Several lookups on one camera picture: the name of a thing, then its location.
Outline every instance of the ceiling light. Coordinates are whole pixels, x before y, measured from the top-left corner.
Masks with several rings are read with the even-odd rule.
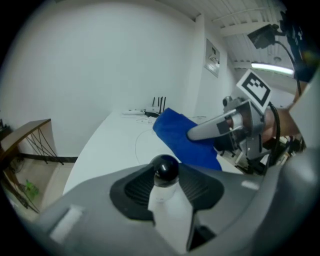
[[[284,74],[288,74],[288,75],[294,74],[294,71],[292,69],[282,67],[282,66],[263,64],[263,63],[251,63],[251,66],[254,69],[270,70],[270,71],[280,72],[280,73],[284,73]]]

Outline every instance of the white table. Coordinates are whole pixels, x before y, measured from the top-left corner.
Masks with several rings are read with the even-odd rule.
[[[148,164],[161,154],[175,157],[152,130],[155,118],[112,112],[84,146],[64,187],[63,194],[78,184],[122,169]],[[242,174],[217,155],[222,170]]]

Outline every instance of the black knob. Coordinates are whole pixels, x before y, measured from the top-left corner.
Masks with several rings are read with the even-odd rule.
[[[223,106],[226,107],[230,101],[232,101],[231,96],[225,97],[225,98],[222,100]]]
[[[171,155],[158,155],[151,164],[154,166],[155,174],[163,181],[172,181],[179,174],[179,163]]]

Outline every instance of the blue towel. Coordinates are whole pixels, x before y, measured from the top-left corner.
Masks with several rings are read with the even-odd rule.
[[[191,141],[187,138],[187,132],[195,126],[197,124],[183,114],[167,108],[156,119],[153,130],[182,163],[221,171],[214,139]]]

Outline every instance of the black ball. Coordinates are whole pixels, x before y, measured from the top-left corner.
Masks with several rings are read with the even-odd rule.
[[[158,155],[151,161],[151,164],[158,177],[164,181],[172,181],[179,174],[179,163],[171,155]]]

